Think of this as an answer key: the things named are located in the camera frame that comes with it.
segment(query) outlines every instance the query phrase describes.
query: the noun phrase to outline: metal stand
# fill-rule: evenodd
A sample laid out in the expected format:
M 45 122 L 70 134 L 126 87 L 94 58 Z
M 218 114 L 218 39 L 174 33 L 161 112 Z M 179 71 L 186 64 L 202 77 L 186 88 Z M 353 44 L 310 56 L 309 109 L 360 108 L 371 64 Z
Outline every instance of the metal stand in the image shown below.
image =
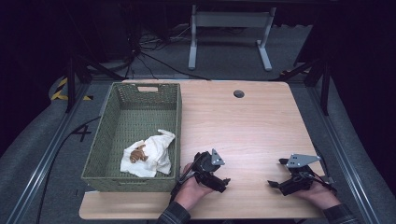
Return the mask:
M 103 67 L 101 64 L 96 63 L 87 57 L 83 57 L 80 55 L 74 55 L 70 59 L 68 63 L 68 71 L 67 71 L 67 108 L 66 113 L 68 113 L 76 101 L 76 79 L 75 75 L 78 77 L 81 83 L 90 83 L 92 81 L 92 75 L 88 70 L 87 66 L 90 65 L 99 72 L 107 75 L 108 77 L 112 77 L 115 80 L 125 80 L 126 77 L 121 77 L 116 73 L 108 70 Z
M 192 6 L 191 13 L 191 47 L 189 58 L 189 69 L 195 69 L 197 54 L 196 29 L 202 27 L 256 27 L 264 28 L 261 40 L 257 46 L 262 56 L 262 63 L 266 71 L 271 71 L 272 66 L 268 58 L 265 44 L 271 30 L 276 8 L 272 7 L 270 12 L 208 12 L 197 11 L 196 5 Z
M 291 77 L 295 77 L 298 74 L 302 73 L 306 69 L 311 68 L 308 76 L 305 78 L 304 84 L 306 87 L 315 87 L 320 80 L 322 79 L 322 90 L 320 95 L 320 107 L 322 108 L 323 113 L 328 116 L 329 112 L 327 110 L 328 104 L 328 96 L 329 96 L 329 86 L 330 86 L 330 72 L 328 63 L 321 59 L 316 59 L 312 62 L 305 63 L 299 67 L 291 71 L 283 71 L 284 74 L 281 77 L 270 79 L 269 81 L 287 81 Z

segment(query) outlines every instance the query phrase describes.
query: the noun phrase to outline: crumpled paper towel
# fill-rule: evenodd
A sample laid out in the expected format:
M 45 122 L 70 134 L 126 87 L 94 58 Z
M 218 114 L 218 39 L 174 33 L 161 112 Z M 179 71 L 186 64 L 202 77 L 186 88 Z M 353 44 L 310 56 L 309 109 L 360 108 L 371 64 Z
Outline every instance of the crumpled paper towel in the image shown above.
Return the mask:
M 120 171 L 137 175 L 139 177 L 154 177 L 157 171 L 169 175 L 171 172 L 171 162 L 168 155 L 168 147 L 175 139 L 175 135 L 166 130 L 158 130 L 161 135 L 153 135 L 146 141 L 140 140 L 133 143 L 130 147 L 124 149 Z M 148 156 L 146 161 L 137 161 L 131 163 L 130 156 L 132 151 L 137 147 L 143 147 L 145 155 Z

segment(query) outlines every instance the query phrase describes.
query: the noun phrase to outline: green basket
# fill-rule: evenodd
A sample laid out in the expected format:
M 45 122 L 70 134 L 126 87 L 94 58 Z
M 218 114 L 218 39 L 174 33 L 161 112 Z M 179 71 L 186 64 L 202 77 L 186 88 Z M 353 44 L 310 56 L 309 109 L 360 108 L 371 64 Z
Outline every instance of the green basket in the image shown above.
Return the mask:
M 81 179 L 99 191 L 171 191 L 180 169 L 181 105 L 179 84 L 113 83 Z M 123 150 L 160 134 L 159 129 L 176 136 L 168 148 L 171 173 L 121 172 Z

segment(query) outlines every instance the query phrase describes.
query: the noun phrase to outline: black cable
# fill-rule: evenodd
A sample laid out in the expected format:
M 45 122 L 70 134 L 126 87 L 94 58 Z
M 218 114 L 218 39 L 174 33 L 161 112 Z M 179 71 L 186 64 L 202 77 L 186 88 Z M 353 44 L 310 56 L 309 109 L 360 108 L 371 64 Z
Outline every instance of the black cable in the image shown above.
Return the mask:
M 46 197 L 47 186 L 48 186 L 49 180 L 50 180 L 50 173 L 51 173 L 51 171 L 52 171 L 52 167 L 53 167 L 53 164 L 55 163 L 56 157 L 57 157 L 58 154 L 59 154 L 59 151 L 61 150 L 61 148 L 62 148 L 62 146 L 64 145 L 64 143 L 66 142 L 66 140 L 67 140 L 73 133 L 77 132 L 78 130 L 80 130 L 80 129 L 81 129 L 82 127 L 84 127 L 85 125 L 87 125 L 87 124 L 89 124 L 89 123 L 91 123 L 91 122 L 93 122 L 93 121 L 95 121 L 95 120 L 97 120 L 97 119 L 99 119 L 99 118 L 101 118 L 101 117 L 99 116 L 99 117 L 97 117 L 97 118 L 90 119 L 90 120 L 84 122 L 83 124 L 79 125 L 75 130 L 73 130 L 73 132 L 71 132 L 70 134 L 68 134 L 68 135 L 66 136 L 66 138 L 62 141 L 62 143 L 59 145 L 58 149 L 56 150 L 55 156 L 54 156 L 52 162 L 51 162 L 50 165 L 49 165 L 49 171 L 47 172 L 47 174 L 46 174 L 46 176 L 45 176 L 46 182 L 44 183 L 43 195 L 41 196 L 40 205 L 38 206 L 37 218 L 36 218 L 36 220 L 35 220 L 35 223 L 36 223 L 36 224 L 40 223 L 41 210 L 42 210 L 42 208 L 43 208 L 44 199 L 45 199 L 45 197 Z
M 173 69 L 173 70 L 176 71 L 176 72 L 179 72 L 180 74 L 187 75 L 187 76 L 190 76 L 190 77 L 198 77 L 198 78 L 201 78 L 201 79 L 209 80 L 209 81 L 210 81 L 210 79 L 207 78 L 207 77 L 200 77 L 200 76 L 197 76 L 197 75 L 193 75 L 193 74 L 188 74 L 188 73 L 181 72 L 181 71 L 177 70 L 176 68 L 172 67 L 171 65 L 169 65 L 169 64 L 167 64 L 167 63 L 163 63 L 163 62 L 161 62 L 160 60 L 158 60 L 158 59 L 156 59 L 156 58 L 154 58 L 154 57 L 148 55 L 147 53 L 144 53 L 144 52 L 140 52 L 140 53 L 143 54 L 143 55 L 145 55 L 145 56 L 148 56 L 150 59 L 152 59 L 152 60 L 154 60 L 154 61 L 157 61 L 157 62 L 159 62 L 159 63 L 162 63 L 163 65 L 165 65 L 165 66 L 167 66 L 167 67 Z
M 141 60 L 139 57 L 136 57 L 138 60 L 140 60 L 140 62 L 142 62 L 143 65 L 145 65 L 145 67 L 149 70 L 149 72 L 151 73 L 151 76 L 154 77 L 155 79 L 158 80 L 158 78 L 156 78 L 154 76 L 154 74 L 152 73 L 151 69 L 145 64 L 145 62 L 143 62 L 143 60 Z

